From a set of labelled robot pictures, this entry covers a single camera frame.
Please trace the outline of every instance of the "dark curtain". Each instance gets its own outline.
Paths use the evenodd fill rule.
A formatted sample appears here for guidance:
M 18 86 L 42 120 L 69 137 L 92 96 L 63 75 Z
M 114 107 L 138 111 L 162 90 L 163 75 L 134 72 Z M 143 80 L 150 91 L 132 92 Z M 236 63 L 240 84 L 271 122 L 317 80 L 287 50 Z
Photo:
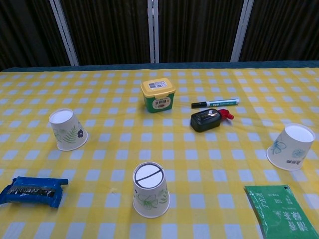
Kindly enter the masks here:
M 319 60 L 319 0 L 255 0 L 239 60 Z
M 80 65 L 149 63 L 147 0 L 62 0 Z
M 0 1 L 0 70 L 70 65 L 49 1 Z
M 159 0 L 159 61 L 230 61 L 243 0 Z

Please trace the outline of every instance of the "yellow lid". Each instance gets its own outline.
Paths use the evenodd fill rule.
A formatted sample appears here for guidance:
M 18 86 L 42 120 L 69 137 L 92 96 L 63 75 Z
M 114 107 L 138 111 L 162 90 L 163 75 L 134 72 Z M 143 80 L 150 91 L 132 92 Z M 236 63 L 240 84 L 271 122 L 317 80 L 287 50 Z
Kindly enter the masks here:
M 155 97 L 156 99 L 167 97 L 175 92 L 175 87 L 168 78 L 144 81 L 141 83 L 141 89 L 146 98 Z

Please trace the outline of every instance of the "white paper cup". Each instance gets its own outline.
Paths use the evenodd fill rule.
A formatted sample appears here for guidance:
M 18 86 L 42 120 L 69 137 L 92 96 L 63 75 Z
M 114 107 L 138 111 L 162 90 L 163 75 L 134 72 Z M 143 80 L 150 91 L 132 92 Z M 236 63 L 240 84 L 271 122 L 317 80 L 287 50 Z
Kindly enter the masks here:
M 70 109 L 58 109 L 49 117 L 58 149 L 71 151 L 85 144 L 88 133 Z
M 298 170 L 302 167 L 315 137 L 314 132 L 306 126 L 288 124 L 274 144 L 267 149 L 267 158 L 278 168 Z
M 133 173 L 133 207 L 143 217 L 156 218 L 169 207 L 163 168 L 154 162 L 140 164 Z

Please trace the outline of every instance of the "blue snack wrapper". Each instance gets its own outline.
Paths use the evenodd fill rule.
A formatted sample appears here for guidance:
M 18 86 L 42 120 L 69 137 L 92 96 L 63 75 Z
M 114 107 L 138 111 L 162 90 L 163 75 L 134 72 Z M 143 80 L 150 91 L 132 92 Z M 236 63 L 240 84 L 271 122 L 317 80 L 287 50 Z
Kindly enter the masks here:
M 69 184 L 67 179 L 58 178 L 13 178 L 12 184 L 0 194 L 3 203 L 43 203 L 58 208 L 62 198 L 61 185 Z

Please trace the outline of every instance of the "pencil sharpener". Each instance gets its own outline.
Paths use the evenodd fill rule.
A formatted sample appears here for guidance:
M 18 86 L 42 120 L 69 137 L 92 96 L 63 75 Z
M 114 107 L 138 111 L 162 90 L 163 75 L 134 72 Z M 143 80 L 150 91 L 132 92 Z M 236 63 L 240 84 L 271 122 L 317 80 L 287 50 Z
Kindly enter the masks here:
M 197 132 L 203 132 L 211 128 L 218 127 L 223 119 L 233 119 L 234 116 L 228 110 L 208 109 L 195 114 L 190 117 L 190 125 Z

